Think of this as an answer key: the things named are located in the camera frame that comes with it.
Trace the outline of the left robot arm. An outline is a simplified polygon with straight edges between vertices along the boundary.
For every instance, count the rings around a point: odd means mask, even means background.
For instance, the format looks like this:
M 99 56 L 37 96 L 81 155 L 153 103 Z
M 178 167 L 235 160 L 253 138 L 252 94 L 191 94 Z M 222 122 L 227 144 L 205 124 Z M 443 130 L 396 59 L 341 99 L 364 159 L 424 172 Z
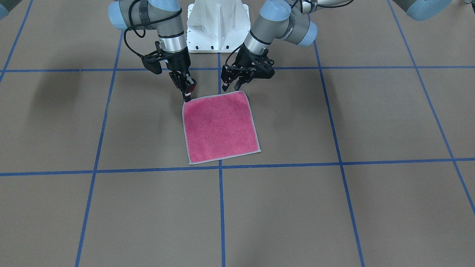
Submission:
M 252 24 L 244 42 L 236 49 L 232 64 L 224 63 L 221 71 L 222 90 L 235 83 L 239 90 L 254 79 L 270 79 L 274 76 L 274 61 L 268 57 L 269 47 L 275 40 L 307 47 L 316 39 L 318 32 L 307 14 L 322 9 L 335 9 L 349 5 L 349 0 L 267 0 Z

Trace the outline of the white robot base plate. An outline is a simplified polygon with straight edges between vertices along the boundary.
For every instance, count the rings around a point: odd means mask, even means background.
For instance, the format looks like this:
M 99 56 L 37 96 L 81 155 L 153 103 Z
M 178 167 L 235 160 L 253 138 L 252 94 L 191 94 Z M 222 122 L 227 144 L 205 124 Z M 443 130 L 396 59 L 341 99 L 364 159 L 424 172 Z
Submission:
M 190 53 L 230 53 L 251 28 L 249 6 L 241 0 L 196 0 L 187 12 Z

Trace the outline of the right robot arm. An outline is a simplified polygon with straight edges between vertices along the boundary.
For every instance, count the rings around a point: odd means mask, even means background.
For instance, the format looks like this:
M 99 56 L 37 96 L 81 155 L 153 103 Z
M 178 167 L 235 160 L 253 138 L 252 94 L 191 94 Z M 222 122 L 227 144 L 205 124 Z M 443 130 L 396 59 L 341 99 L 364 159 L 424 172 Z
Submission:
M 189 71 L 191 59 L 182 12 L 176 0 L 114 0 L 108 6 L 109 20 L 116 29 L 123 31 L 124 40 L 128 32 L 134 32 L 140 38 L 148 30 L 157 32 L 156 51 L 145 55 L 134 51 L 134 54 L 156 75 L 162 73 L 161 62 L 165 62 L 174 85 L 184 101 L 189 102 L 197 83 Z

